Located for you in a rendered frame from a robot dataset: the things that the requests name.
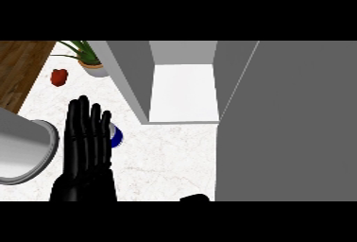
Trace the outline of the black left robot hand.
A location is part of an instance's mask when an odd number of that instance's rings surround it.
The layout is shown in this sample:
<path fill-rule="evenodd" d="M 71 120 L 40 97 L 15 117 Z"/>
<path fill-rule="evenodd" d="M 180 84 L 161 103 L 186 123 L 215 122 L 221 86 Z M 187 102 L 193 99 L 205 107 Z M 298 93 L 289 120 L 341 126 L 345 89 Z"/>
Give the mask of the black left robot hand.
<path fill-rule="evenodd" d="M 50 201 L 116 201 L 112 166 L 112 114 L 81 95 L 68 104 L 63 129 L 63 173 Z"/>

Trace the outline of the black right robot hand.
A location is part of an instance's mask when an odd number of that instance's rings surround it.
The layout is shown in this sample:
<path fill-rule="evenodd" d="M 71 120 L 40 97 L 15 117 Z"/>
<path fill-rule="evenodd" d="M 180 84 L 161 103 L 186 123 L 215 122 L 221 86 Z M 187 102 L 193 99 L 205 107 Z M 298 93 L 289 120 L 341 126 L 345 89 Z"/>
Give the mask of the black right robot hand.
<path fill-rule="evenodd" d="M 209 201 L 209 198 L 203 194 L 193 194 L 180 198 L 180 201 Z"/>

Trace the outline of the blue capped water bottle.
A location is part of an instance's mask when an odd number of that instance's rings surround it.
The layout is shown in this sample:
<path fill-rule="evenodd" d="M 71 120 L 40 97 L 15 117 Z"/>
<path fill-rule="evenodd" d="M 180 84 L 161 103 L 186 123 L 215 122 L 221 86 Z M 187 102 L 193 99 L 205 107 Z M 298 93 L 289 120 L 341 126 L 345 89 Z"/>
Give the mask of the blue capped water bottle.
<path fill-rule="evenodd" d="M 110 129 L 110 141 L 112 141 L 112 147 L 118 147 L 122 142 L 122 132 L 115 126 L 115 124 L 109 125 Z"/>

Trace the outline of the grey open cabinet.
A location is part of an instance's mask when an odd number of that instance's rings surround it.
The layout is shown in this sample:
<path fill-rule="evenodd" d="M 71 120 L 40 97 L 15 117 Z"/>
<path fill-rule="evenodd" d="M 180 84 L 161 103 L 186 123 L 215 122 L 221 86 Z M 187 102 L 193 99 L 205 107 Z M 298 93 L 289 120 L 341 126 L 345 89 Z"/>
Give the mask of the grey open cabinet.
<path fill-rule="evenodd" d="M 146 125 L 220 122 L 256 41 L 91 41 L 137 119 Z"/>

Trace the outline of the grey cabinet door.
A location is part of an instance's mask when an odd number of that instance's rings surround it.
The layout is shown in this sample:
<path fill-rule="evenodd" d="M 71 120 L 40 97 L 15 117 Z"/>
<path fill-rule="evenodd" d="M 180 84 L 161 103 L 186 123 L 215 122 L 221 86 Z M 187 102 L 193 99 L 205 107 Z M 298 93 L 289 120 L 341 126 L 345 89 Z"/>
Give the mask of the grey cabinet door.
<path fill-rule="evenodd" d="M 261 42 L 217 126 L 227 200 L 357 200 L 357 42 Z"/>

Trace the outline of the red bell pepper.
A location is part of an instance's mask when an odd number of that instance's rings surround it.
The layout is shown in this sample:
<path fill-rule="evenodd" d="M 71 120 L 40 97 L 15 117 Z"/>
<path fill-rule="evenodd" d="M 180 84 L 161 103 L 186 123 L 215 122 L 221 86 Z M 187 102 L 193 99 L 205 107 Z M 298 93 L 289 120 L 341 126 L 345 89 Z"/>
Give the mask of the red bell pepper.
<path fill-rule="evenodd" d="M 60 87 L 65 85 L 65 82 L 66 82 L 66 78 L 68 78 L 68 72 L 65 69 L 54 69 L 53 72 L 51 72 L 51 77 L 50 77 L 50 81 L 51 81 L 51 84 L 56 86 L 56 87 Z"/>

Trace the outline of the potted green plant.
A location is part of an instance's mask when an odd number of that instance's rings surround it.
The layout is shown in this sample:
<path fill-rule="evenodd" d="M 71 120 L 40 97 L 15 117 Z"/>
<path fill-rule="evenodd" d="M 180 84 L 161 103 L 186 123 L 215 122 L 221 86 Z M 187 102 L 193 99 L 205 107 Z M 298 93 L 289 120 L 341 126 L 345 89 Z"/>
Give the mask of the potted green plant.
<path fill-rule="evenodd" d="M 69 43 L 60 41 L 60 44 L 65 45 L 75 53 L 74 56 L 66 55 L 66 57 L 78 61 L 87 74 L 94 78 L 105 78 L 109 74 L 90 47 L 90 43 L 87 41 L 71 41 Z"/>

